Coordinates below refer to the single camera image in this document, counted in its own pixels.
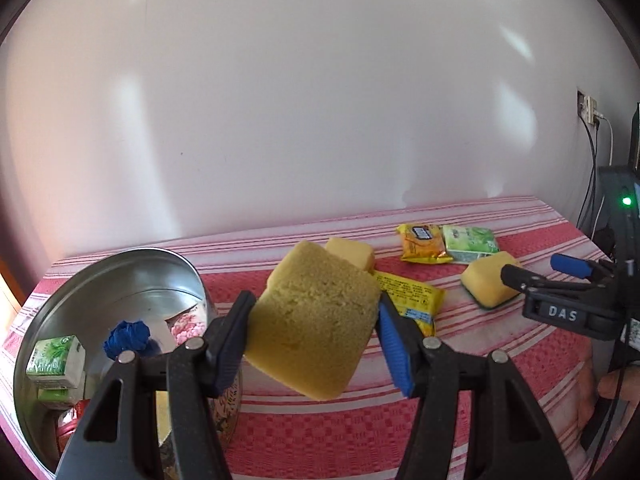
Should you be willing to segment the person's hand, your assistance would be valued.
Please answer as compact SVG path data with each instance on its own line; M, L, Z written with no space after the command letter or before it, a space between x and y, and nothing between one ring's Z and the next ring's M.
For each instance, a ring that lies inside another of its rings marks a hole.
M594 380L592 361L589 360L577 375L578 388L578 428L583 430L593 415L596 405L596 394L603 399L613 400L620 372L608 373L599 382ZM624 373L620 400L627 403L625 414L618 427L618 434L622 434L639 404L639 364L627 367Z

